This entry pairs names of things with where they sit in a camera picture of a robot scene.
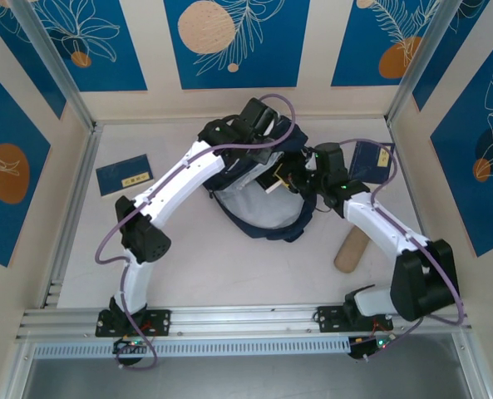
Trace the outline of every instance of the orange circle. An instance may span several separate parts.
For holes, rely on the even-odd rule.
[[[399,79],[403,77],[421,41],[421,37],[409,37],[386,50],[379,62],[379,73],[381,76],[385,79]]]
[[[490,177],[490,162],[484,158],[476,160],[476,163],[473,164],[473,175],[481,183],[487,181]]]
[[[373,5],[373,0],[357,0],[356,3],[359,8],[368,8]]]
[[[229,13],[216,2],[198,1],[187,7],[178,19],[181,41],[192,52],[221,52],[235,39],[235,24]]]
[[[27,156],[13,144],[0,144],[0,200],[18,204],[24,199],[30,183],[30,165]]]
[[[71,54],[71,61],[80,68],[91,66],[91,58],[85,52],[73,52]]]

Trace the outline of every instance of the wooden stick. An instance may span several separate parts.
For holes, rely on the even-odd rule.
[[[357,268],[370,238],[357,226],[353,226],[335,257],[335,267],[343,273]]]

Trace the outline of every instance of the vent grille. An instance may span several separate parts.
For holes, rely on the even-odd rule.
[[[112,357],[112,342],[42,343],[36,346],[36,359],[82,359]],[[289,355],[305,353],[349,353],[347,337],[285,339],[215,339],[154,342],[160,357]],[[146,347],[123,357],[151,356]]]

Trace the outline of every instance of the aluminum frame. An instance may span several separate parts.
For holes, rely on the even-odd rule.
[[[31,368],[36,348],[44,344],[67,346],[88,346],[111,338],[97,338],[94,335],[98,313],[101,309],[57,309],[57,295],[65,274],[86,188],[91,178],[92,166],[98,150],[102,125],[91,135],[87,143],[81,168],[76,179],[67,211],[66,223],[60,235],[60,242],[52,262],[50,284],[45,289],[45,308],[28,309],[24,312],[18,329],[17,352],[8,379],[0,391],[0,398],[20,398]],[[313,321],[313,314],[320,304],[242,306],[242,307],[192,307],[169,308],[172,311],[169,337],[159,337],[160,342],[214,342],[215,340],[263,339],[270,342],[304,338],[326,339],[367,335],[369,332],[320,333],[319,325]],[[455,309],[444,309],[442,317],[455,319]],[[394,333],[400,334],[412,323],[394,316]],[[471,328],[466,320],[462,327],[452,327],[426,318],[414,332],[418,334],[451,334],[467,381],[474,398],[493,399],[493,379],[487,365],[481,360]]]
[[[388,107],[386,114],[388,127],[394,123],[399,111],[403,108],[407,100],[411,98],[414,87],[425,71],[429,60],[431,60],[438,44],[440,44],[440,40],[449,27],[451,19],[453,19],[461,4],[462,0],[441,2],[436,10],[436,14],[426,30],[422,44],[418,46],[416,54],[412,58],[412,62],[409,64],[400,82],[396,95]]]
[[[23,0],[8,0],[8,3],[45,67],[51,73],[67,101],[72,105],[78,119],[89,131],[92,131],[94,120],[91,113],[82,100],[76,83],[50,40],[47,31],[32,9],[32,5]]]

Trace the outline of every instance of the black bracket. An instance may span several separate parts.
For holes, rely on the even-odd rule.
[[[360,180],[350,180],[344,166],[344,155],[338,143],[322,143],[313,149],[316,157],[316,173],[311,183],[321,195],[324,204],[344,218],[344,202],[353,195],[370,192]]]
[[[116,217],[123,220],[136,209],[133,201],[122,195],[115,202]],[[170,248],[170,239],[151,222],[150,217],[141,212],[134,215],[121,227],[122,246],[129,249],[136,257],[137,263],[155,262],[163,257]]]
[[[380,326],[383,331],[391,331],[394,328],[391,319],[387,319],[385,314],[375,316],[363,316],[355,303],[355,294],[363,289],[360,288],[348,293],[344,304],[340,306],[320,306],[314,316],[314,321],[320,325],[321,333],[354,333],[361,331],[374,331],[376,326]]]
[[[427,243],[426,249],[459,292],[451,246],[439,239]],[[409,322],[455,303],[446,283],[419,249],[406,250],[397,256],[390,298],[397,313]]]
[[[370,318],[361,316],[356,322],[352,322],[344,314],[343,305],[318,307],[314,320],[319,324],[321,333],[371,332],[375,323],[383,326],[387,331],[394,328],[392,320],[387,320],[384,314]]]
[[[132,314],[137,326],[147,337],[168,337],[170,330],[170,310],[148,310],[146,307]],[[118,307],[115,298],[110,300],[110,308],[98,314],[96,337],[133,337],[137,333],[125,313]]]

